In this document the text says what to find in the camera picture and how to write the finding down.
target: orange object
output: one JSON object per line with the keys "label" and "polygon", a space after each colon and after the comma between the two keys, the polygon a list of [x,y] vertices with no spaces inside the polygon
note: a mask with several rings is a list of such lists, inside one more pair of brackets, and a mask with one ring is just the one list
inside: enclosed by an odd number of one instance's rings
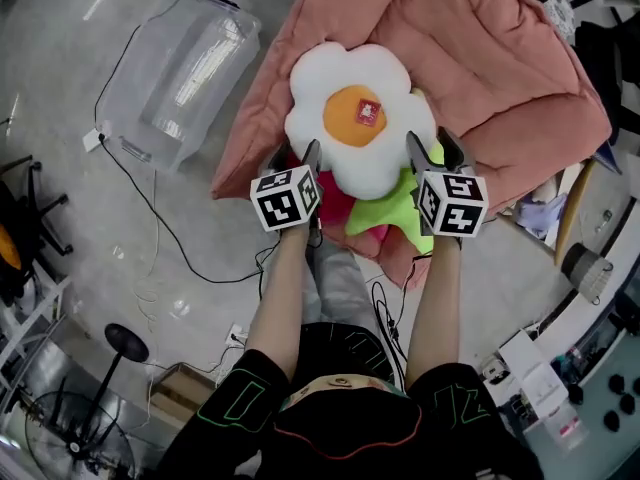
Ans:
{"label": "orange object", "polygon": [[22,270],[18,249],[2,224],[0,224],[0,256],[16,270]]}
{"label": "orange object", "polygon": [[373,125],[358,122],[361,101],[380,103],[376,94],[364,85],[350,85],[334,93],[324,107],[324,128],[334,139],[362,148],[387,126],[384,109],[377,111]]}

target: green plush toy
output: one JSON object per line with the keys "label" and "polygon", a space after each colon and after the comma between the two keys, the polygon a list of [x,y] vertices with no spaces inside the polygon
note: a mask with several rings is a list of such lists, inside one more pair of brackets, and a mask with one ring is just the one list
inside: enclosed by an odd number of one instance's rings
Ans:
{"label": "green plush toy", "polygon": [[[431,161],[444,163],[444,150],[436,143],[429,151]],[[386,196],[373,201],[358,200],[353,205],[351,215],[345,226],[347,236],[360,234],[376,226],[397,226],[407,239],[416,246],[420,254],[433,249],[433,237],[420,233],[420,212],[415,208],[411,192],[418,187],[411,169],[402,169],[395,188]]]}

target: red tag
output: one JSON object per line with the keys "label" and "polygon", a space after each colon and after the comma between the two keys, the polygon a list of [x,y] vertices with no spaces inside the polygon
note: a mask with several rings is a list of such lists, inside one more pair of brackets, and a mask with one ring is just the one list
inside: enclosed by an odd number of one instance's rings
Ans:
{"label": "red tag", "polygon": [[380,103],[370,100],[360,100],[358,103],[358,112],[356,113],[356,123],[365,126],[375,126],[380,112]]}

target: fried egg plush toy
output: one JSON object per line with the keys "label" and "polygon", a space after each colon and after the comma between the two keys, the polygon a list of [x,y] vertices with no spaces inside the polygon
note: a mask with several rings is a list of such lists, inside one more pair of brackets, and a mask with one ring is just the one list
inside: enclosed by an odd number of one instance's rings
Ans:
{"label": "fried egg plush toy", "polygon": [[386,48],[367,44],[346,51],[323,43],[306,52],[290,78],[294,107],[285,120],[302,158],[309,142],[322,147],[322,170],[356,199],[386,196],[409,167],[406,135],[430,151],[436,125],[428,103],[411,94],[409,74]]}

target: black office chair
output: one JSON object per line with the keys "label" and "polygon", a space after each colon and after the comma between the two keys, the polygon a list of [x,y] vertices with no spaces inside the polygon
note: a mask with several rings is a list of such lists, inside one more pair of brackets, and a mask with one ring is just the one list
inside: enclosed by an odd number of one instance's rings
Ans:
{"label": "black office chair", "polygon": [[71,245],[60,245],[44,225],[42,218],[56,206],[69,201],[62,194],[44,208],[38,208],[35,197],[33,173],[40,171],[42,164],[32,162],[31,155],[0,166],[0,176],[7,171],[30,162],[27,195],[16,200],[0,180],[0,299],[5,305],[23,295],[23,286],[33,275],[33,261],[45,247],[45,241],[60,256],[73,252]]}

